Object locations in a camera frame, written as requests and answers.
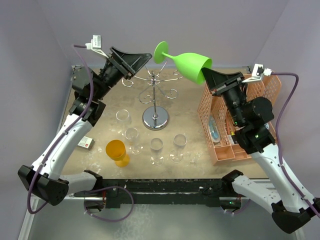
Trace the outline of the green plastic wine glass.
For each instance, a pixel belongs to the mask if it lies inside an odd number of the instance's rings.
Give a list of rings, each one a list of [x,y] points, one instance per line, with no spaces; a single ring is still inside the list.
[[[184,78],[201,85],[205,82],[205,77],[202,73],[202,68],[211,68],[212,59],[210,57],[200,55],[198,53],[186,52],[176,56],[169,54],[169,45],[166,41],[160,42],[153,54],[153,59],[156,64],[160,64],[171,59],[177,71]]]

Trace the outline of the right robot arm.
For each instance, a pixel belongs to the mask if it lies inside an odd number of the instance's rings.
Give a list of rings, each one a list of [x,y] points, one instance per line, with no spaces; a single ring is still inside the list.
[[[263,96],[247,100],[242,86],[275,76],[276,72],[262,64],[254,66],[251,77],[241,72],[225,74],[202,68],[203,77],[215,97],[223,97],[233,124],[239,129],[235,138],[241,148],[258,163],[276,189],[273,193],[234,170],[223,177],[222,190],[228,196],[236,193],[268,211],[275,224],[292,234],[313,216],[320,215],[320,199],[314,197],[299,181],[283,158],[279,135],[273,136],[266,124],[274,119],[273,106]]]

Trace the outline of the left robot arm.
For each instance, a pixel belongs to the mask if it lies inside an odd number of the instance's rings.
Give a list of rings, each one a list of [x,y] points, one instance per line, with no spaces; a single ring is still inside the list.
[[[72,73],[75,100],[61,129],[44,153],[31,166],[22,165],[18,176],[29,195],[56,206],[65,196],[87,191],[98,196],[103,191],[102,176],[91,170],[62,175],[62,170],[82,138],[96,125],[106,105],[105,95],[120,80],[130,80],[152,58],[150,53],[128,53],[110,48],[99,73],[80,66]]]

